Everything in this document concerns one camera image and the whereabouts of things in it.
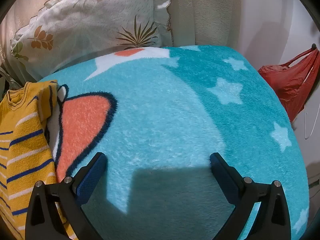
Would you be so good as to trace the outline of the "yellow striped knit sweater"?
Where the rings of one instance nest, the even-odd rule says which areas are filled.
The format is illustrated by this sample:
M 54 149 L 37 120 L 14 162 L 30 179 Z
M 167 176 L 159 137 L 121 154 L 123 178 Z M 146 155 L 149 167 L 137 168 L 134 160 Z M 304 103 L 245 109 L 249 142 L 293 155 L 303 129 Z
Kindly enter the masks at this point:
M 16 239 L 25 238 L 33 187 L 56 183 L 46 139 L 47 120 L 57 104 L 57 81 L 28 82 L 1 101 L 1 218 Z

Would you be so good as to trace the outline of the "red plastic bag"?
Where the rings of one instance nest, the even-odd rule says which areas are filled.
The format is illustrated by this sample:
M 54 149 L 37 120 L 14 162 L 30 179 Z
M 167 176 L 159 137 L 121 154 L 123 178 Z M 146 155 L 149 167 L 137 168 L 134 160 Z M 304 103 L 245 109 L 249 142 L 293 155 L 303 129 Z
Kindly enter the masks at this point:
M 274 90 L 293 122 L 319 81 L 319 50 L 312 44 L 310 49 L 290 61 L 262 66 L 258 73 Z

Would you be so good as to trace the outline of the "turquoise star cartoon blanket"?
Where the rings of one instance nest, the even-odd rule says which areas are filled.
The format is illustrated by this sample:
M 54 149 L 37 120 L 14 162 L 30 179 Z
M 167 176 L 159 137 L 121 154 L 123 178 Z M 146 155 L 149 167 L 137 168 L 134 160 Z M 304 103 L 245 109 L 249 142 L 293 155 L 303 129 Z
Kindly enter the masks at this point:
M 82 207 L 103 239 L 214 238 L 233 210 L 210 170 L 214 152 L 256 183 L 280 181 L 292 239 L 306 231 L 308 179 L 289 118 L 237 51 L 122 51 L 47 80 L 59 85 L 48 121 L 58 177 L 107 156 Z

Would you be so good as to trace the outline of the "leaf print pillow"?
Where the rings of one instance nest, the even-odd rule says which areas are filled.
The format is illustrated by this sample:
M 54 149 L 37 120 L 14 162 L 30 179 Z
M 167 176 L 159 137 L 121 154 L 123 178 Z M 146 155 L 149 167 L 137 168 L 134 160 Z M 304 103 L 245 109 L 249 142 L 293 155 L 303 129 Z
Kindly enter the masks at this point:
M 17 83 L 140 47 L 172 45 L 171 0 L 16 0 L 1 22 L 2 67 Z

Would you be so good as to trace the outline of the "beige towel blanket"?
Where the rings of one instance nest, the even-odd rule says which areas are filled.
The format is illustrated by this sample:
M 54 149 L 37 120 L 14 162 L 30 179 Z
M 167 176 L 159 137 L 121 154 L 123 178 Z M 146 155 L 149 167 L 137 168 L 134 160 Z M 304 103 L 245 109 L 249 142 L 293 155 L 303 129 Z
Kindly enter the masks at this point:
M 174 46 L 237 47 L 241 0 L 171 0 L 169 13 Z

